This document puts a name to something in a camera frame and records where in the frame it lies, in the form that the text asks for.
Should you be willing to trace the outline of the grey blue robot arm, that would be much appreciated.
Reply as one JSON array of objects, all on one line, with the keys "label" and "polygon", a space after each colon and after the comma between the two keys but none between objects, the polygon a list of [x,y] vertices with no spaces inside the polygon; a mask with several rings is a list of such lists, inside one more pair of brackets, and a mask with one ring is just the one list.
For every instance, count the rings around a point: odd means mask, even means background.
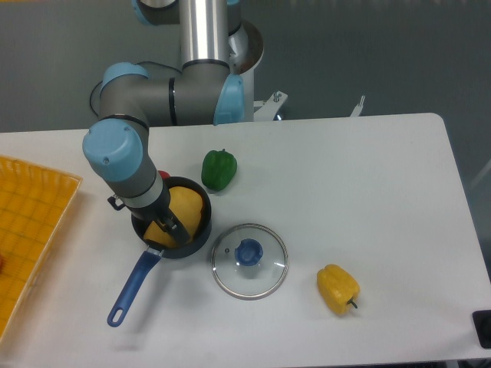
[{"label": "grey blue robot arm", "polygon": [[148,153],[150,127],[242,122],[252,117],[243,74],[256,63],[254,38],[238,1],[135,1],[144,24],[180,27],[181,72],[153,80],[140,64],[110,66],[101,82],[99,120],[84,137],[91,168],[145,228],[157,248],[196,237],[200,213],[189,191],[167,187]]}]

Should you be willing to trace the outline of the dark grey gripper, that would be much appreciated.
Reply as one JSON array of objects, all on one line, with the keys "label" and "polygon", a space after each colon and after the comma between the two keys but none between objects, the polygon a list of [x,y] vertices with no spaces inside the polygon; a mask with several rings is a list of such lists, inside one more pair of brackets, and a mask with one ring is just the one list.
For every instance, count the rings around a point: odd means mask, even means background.
[{"label": "dark grey gripper", "polygon": [[162,179],[155,179],[142,195],[124,198],[113,194],[107,201],[116,211],[127,208],[140,220],[156,220],[154,240],[162,246],[180,248],[192,238],[193,216],[188,212],[182,214],[170,210],[170,191]]}]

